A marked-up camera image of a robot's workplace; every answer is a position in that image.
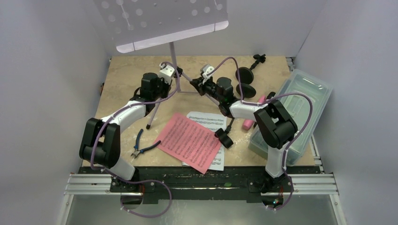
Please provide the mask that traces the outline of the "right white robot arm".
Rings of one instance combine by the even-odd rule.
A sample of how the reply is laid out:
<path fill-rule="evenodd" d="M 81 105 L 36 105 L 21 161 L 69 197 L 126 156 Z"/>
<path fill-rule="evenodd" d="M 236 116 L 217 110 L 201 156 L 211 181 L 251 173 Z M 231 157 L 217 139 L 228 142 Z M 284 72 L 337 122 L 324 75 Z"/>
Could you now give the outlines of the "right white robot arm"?
<path fill-rule="evenodd" d="M 268 145 L 268 158 L 263 184 L 270 191 L 282 184 L 281 175 L 286 172 L 286 158 L 289 145 L 295 140 L 298 126 L 283 104 L 276 98 L 264 103 L 244 102 L 234 96 L 231 80 L 221 77 L 196 78 L 190 84 L 201 95 L 208 95 L 218 101 L 222 115 L 232 119 L 247 119 L 257 123 L 263 140 Z"/>

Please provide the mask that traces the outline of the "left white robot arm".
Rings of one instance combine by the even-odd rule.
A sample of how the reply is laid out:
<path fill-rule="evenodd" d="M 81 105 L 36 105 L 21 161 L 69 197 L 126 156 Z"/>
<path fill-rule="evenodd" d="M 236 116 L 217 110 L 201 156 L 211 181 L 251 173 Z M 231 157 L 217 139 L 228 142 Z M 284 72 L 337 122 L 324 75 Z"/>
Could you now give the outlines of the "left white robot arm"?
<path fill-rule="evenodd" d="M 102 119 L 91 118 L 85 125 L 80 158 L 120 177 L 122 186 L 129 192 L 139 188 L 140 179 L 134 175 L 135 167 L 121 157 L 121 133 L 167 99 L 174 74 L 173 71 L 143 74 L 141 86 L 125 106 Z"/>

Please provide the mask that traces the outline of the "pink sheet music page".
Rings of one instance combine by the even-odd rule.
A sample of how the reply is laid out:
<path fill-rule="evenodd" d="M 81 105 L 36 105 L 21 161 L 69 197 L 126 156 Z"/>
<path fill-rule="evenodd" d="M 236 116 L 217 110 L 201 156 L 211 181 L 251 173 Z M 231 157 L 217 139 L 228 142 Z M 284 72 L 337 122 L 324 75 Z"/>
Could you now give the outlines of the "pink sheet music page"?
<path fill-rule="evenodd" d="M 163 152 L 205 174 L 221 143 L 214 132 L 185 115 L 175 113 L 155 139 Z"/>

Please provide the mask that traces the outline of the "lilac music stand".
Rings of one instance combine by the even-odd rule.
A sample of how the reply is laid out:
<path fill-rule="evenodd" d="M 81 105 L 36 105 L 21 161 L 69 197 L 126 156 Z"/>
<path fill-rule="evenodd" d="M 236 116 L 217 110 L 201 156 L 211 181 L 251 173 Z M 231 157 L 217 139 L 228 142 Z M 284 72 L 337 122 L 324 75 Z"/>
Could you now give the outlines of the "lilac music stand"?
<path fill-rule="evenodd" d="M 172 80 L 176 87 L 167 99 L 180 91 L 174 43 L 229 24 L 224 0 L 97 0 L 94 4 L 119 53 L 169 44 L 172 61 L 166 63 L 176 70 Z M 160 103 L 150 113 L 155 114 Z"/>

